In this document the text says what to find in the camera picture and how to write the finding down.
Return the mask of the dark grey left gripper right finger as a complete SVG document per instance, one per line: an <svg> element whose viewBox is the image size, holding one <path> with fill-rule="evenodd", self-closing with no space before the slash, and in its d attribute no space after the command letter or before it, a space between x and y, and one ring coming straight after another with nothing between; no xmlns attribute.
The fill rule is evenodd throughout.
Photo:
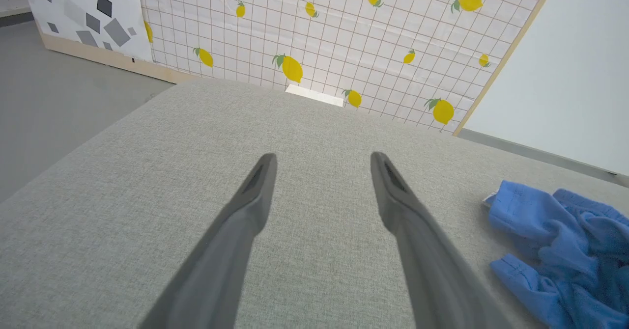
<svg viewBox="0 0 629 329"><path fill-rule="evenodd" d="M508 318L474 275L393 162L371 154L379 215L397 242L418 329L510 329Z"/></svg>

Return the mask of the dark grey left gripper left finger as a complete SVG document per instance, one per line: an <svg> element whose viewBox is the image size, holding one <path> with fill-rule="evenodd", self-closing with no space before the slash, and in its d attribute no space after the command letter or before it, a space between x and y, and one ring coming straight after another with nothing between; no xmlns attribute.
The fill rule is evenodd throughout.
<svg viewBox="0 0 629 329"><path fill-rule="evenodd" d="M277 157L264 154L184 260L142 329L231 329L256 236L270 213Z"/></svg>

